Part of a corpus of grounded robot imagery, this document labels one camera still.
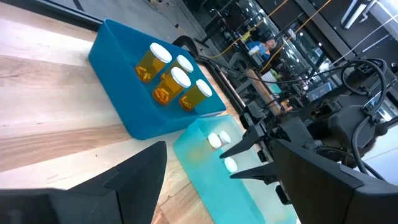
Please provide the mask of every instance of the window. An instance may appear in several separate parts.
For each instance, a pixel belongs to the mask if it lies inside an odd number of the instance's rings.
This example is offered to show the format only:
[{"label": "window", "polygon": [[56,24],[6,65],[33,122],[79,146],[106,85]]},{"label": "window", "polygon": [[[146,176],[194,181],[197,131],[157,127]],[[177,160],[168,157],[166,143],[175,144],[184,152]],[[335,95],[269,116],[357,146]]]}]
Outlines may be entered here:
[{"label": "window", "polygon": [[[378,0],[377,4],[370,10],[371,14],[381,23],[398,14],[397,0]],[[391,35],[398,41],[398,17],[385,25]]]},{"label": "window", "polygon": [[280,32],[278,27],[271,21],[270,18],[267,17],[262,7],[258,5],[255,0],[240,0],[238,1],[238,4],[250,18],[250,21],[245,27],[246,30],[253,28],[259,22],[264,21],[254,31],[257,36],[264,37],[265,39],[271,39]]},{"label": "window", "polygon": [[290,70],[293,76],[301,76],[303,74],[309,75],[312,67],[303,58],[302,54],[297,50],[296,46],[288,40],[286,35],[278,39],[278,44],[285,44],[280,51],[280,60]]},{"label": "window", "polygon": [[[300,27],[299,23],[293,24],[291,28],[291,33],[297,31]],[[302,48],[308,58],[312,61],[312,63],[316,63],[319,58],[323,55],[323,51],[320,48],[322,43],[315,43],[312,38],[307,34],[307,31],[301,29],[293,38],[294,41]]]}]

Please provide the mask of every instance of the floor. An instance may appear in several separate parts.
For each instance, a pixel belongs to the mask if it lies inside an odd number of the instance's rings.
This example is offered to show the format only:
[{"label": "floor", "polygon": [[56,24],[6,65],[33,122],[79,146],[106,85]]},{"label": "floor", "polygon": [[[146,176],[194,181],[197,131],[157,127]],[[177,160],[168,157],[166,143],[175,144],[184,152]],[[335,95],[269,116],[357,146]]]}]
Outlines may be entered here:
[{"label": "floor", "polygon": [[[73,0],[54,0],[64,6],[76,9]],[[185,35],[174,27],[180,27],[192,38],[203,39],[206,34],[198,21],[194,18],[188,7],[176,0],[175,6],[162,6],[156,4],[149,6],[148,0],[78,0],[83,10],[100,19],[110,18],[131,26],[139,31],[150,34],[167,42],[173,42],[177,37]],[[219,52],[209,40],[203,49],[207,55],[215,55]],[[224,58],[217,61],[226,64]]]}]

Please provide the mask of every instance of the black cable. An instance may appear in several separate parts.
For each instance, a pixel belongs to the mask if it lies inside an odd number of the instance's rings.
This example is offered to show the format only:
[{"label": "black cable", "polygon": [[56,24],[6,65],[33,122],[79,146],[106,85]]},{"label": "black cable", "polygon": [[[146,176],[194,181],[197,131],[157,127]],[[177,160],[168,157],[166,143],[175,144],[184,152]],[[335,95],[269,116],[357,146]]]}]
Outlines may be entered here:
[{"label": "black cable", "polygon": [[[322,150],[322,151],[333,151],[333,152],[338,152],[338,153],[340,153],[340,154],[343,154],[343,155],[345,155],[345,156],[348,156],[348,157],[350,157],[350,158],[355,159],[354,156],[353,156],[352,154],[350,154],[350,153],[348,153],[348,152],[345,152],[345,151],[343,151],[343,150],[341,150],[340,148],[337,148],[337,147],[322,146],[322,147],[321,147],[321,150]],[[373,176],[375,176],[377,179],[386,181],[382,175],[380,175],[377,171],[375,171],[375,170],[374,170],[371,166],[369,166],[367,163],[363,162],[363,164],[364,164],[365,168],[366,168],[371,174],[373,174]]]},{"label": "black cable", "polygon": [[380,63],[382,63],[381,70],[382,70],[382,72],[386,72],[386,70],[387,70],[387,62],[386,62],[385,60],[379,59],[379,58],[369,58],[369,59],[367,59],[367,60],[369,60],[369,61],[371,61],[371,62],[375,61],[375,62],[380,62]]},{"label": "black cable", "polygon": [[216,63],[216,64],[222,66],[223,68],[225,68],[225,69],[227,69],[227,70],[230,70],[230,71],[232,71],[233,73],[235,73],[235,74],[237,74],[237,75],[240,75],[240,76],[242,76],[242,77],[247,77],[247,78],[250,78],[250,79],[252,79],[252,80],[260,81],[260,82],[263,82],[263,83],[270,83],[270,84],[283,84],[283,83],[301,82],[301,81],[309,80],[309,79],[311,79],[311,78],[313,78],[313,77],[317,77],[317,76],[319,76],[319,75],[323,75],[323,74],[325,74],[325,73],[330,73],[330,72],[332,72],[332,71],[342,69],[342,67],[332,68],[332,69],[329,69],[329,70],[327,70],[327,71],[324,71],[324,72],[321,72],[321,73],[318,73],[318,74],[314,74],[314,75],[312,75],[312,76],[308,76],[307,78],[303,78],[303,79],[301,79],[301,80],[289,80],[289,81],[270,82],[270,81],[261,80],[261,79],[259,79],[259,78],[250,77],[250,76],[248,76],[248,75],[245,75],[245,74],[243,74],[243,73],[240,73],[240,72],[236,71],[235,69],[229,68],[228,66],[223,65],[222,63],[216,62],[216,61],[214,61],[214,60],[212,60],[212,59],[208,59],[208,58],[205,58],[205,59],[206,59],[206,60],[209,60],[209,61],[211,61],[211,62],[214,62],[214,63]]},{"label": "black cable", "polygon": [[[364,118],[357,125],[357,127],[354,130],[353,136],[351,138],[351,150],[353,152],[354,159],[355,159],[356,163],[358,164],[359,170],[362,173],[367,174],[368,172],[366,171],[366,168],[365,168],[365,166],[363,164],[363,161],[361,160],[361,156],[359,155],[359,151],[358,151],[358,137],[359,137],[359,134],[360,134],[361,130],[363,129],[363,127],[365,127],[366,123],[369,122],[369,120],[371,118],[373,118],[373,116],[377,113],[377,111],[380,109],[381,105],[383,104],[384,100],[386,99],[386,96],[387,96],[387,85],[386,85],[386,78],[384,76],[384,73],[381,71],[381,69],[375,63],[373,63],[372,61],[369,61],[369,60],[353,60],[353,61],[350,61],[350,62],[346,63],[343,66],[343,71],[344,71],[344,69],[346,69],[346,68],[348,68],[350,66],[359,64],[359,63],[367,64],[370,67],[372,67],[373,69],[375,69],[376,74],[379,77],[380,84],[381,84],[381,95],[380,95],[379,101],[376,103],[374,108],[368,113],[368,116],[366,118]],[[345,86],[348,89],[350,89],[350,90],[352,89],[350,86],[348,86],[346,84],[345,84]]]},{"label": "black cable", "polygon": [[343,68],[341,69],[341,72],[340,72],[340,80],[341,80],[341,82],[343,83],[343,85],[344,85],[349,91],[351,91],[351,92],[353,92],[353,93],[355,93],[355,94],[357,94],[357,95],[366,96],[366,95],[368,94],[366,91],[358,91],[358,90],[354,89],[353,87],[351,87],[351,86],[347,83],[347,80],[346,80],[346,78],[345,78],[345,76],[344,76],[344,73],[345,73],[345,71],[347,70],[347,68],[351,68],[352,66],[353,66],[352,63],[347,63],[347,64],[345,64],[345,65],[343,66]]}]

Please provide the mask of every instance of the translucent plastic container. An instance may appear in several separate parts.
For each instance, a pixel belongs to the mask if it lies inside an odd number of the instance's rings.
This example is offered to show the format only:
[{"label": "translucent plastic container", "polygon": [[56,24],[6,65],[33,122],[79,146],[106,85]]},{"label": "translucent plastic container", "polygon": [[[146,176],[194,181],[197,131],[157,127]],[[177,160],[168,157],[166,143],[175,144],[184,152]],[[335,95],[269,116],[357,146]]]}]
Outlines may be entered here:
[{"label": "translucent plastic container", "polygon": [[195,85],[180,98],[179,102],[184,110],[191,111],[212,95],[213,92],[209,85],[207,85],[205,81],[199,79],[196,81]]},{"label": "translucent plastic container", "polygon": [[174,67],[181,68],[185,73],[187,73],[188,76],[193,72],[193,66],[191,62],[189,62],[189,60],[183,55],[179,55],[171,64],[171,66],[169,66],[169,68],[166,69],[166,71],[160,76],[160,79],[163,80],[166,77],[166,74],[170,73]]},{"label": "translucent plastic container", "polygon": [[143,82],[150,82],[172,61],[172,55],[158,43],[152,43],[136,66],[136,73]]},{"label": "translucent plastic container", "polygon": [[181,68],[173,68],[171,72],[166,74],[159,85],[155,88],[153,96],[155,100],[162,104],[169,104],[184,89],[191,86],[191,80]]},{"label": "translucent plastic container", "polygon": [[[231,143],[214,151],[207,143],[208,136],[224,130]],[[220,159],[242,135],[230,115],[199,118],[174,143],[174,152],[215,223],[296,224],[293,206],[283,205],[275,192],[277,183],[229,178],[233,172],[263,165],[254,148],[231,156],[235,164]]]}]

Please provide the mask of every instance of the person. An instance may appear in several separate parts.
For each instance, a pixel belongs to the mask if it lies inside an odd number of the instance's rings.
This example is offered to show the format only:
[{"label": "person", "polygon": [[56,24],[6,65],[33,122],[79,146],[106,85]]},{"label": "person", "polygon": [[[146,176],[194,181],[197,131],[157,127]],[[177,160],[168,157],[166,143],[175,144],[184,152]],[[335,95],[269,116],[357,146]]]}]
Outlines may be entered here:
[{"label": "person", "polygon": [[271,57],[271,50],[276,48],[277,42],[274,39],[271,39],[267,40],[265,43],[261,41],[254,41],[249,42],[246,45],[249,47],[249,49],[258,46],[260,50],[257,53],[269,60],[269,58]]}]

